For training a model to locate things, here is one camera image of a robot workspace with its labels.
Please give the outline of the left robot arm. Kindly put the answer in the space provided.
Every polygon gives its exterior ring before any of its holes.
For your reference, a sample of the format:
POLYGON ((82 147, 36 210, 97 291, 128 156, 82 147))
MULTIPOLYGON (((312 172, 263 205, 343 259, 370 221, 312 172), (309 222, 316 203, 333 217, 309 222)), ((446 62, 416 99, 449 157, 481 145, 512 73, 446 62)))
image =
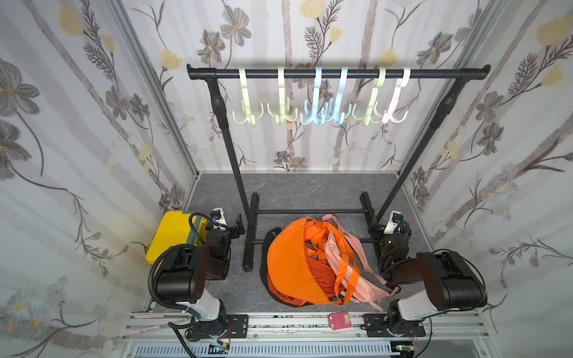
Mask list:
POLYGON ((169 211, 161 219, 146 254, 152 266, 148 291, 157 305, 186 315, 181 323, 168 323, 181 342, 231 338, 225 305, 206 285, 226 279, 231 242, 245 232, 242 217, 229 225, 220 208, 208 215, 169 211))

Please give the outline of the bright orange crescent bag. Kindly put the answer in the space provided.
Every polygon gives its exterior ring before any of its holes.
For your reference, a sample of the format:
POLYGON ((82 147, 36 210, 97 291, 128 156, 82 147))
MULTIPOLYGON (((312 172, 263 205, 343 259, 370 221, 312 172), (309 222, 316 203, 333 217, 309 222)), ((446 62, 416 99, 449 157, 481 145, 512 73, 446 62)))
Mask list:
POLYGON ((331 215, 292 222, 267 251, 269 289, 294 307, 347 304, 360 278, 355 253, 331 215))

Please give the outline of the pink crescent bag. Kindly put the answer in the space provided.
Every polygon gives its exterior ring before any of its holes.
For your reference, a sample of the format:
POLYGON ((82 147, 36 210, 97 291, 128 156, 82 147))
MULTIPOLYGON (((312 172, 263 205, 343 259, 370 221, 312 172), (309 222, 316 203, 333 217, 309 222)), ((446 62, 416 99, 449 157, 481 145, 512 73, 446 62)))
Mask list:
POLYGON ((346 231, 336 216, 325 215, 322 221, 328 228, 325 256, 336 275, 335 294, 344 297, 343 304, 367 303, 382 312, 378 302, 397 294, 399 288, 390 289, 387 281, 374 272, 361 241, 346 231))

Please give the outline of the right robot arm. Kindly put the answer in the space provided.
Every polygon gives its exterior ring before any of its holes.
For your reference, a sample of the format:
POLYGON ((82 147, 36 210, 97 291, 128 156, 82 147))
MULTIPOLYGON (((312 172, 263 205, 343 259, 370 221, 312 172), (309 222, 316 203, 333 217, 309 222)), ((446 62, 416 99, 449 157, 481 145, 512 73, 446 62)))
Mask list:
POLYGON ((364 316, 369 337, 426 337, 424 322, 450 311, 484 307, 486 286, 459 253, 442 250, 409 257, 410 225, 403 219, 389 221, 379 237, 377 252, 381 277, 390 289, 422 283, 423 289, 389 304, 386 313, 364 316))

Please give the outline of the dark orange waist bag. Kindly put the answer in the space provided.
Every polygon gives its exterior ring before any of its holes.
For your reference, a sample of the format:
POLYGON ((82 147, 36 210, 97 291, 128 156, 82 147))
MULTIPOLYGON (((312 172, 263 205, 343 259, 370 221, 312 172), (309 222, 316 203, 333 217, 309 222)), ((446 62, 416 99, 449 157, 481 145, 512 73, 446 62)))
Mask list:
POLYGON ((311 305, 334 303, 336 275, 326 261, 320 258, 324 254, 322 249, 316 251, 305 248, 303 254, 300 254, 297 249, 280 251, 278 252, 281 256, 280 263, 269 264, 269 256, 275 252, 272 244, 267 260, 269 276, 279 292, 311 303, 311 305))

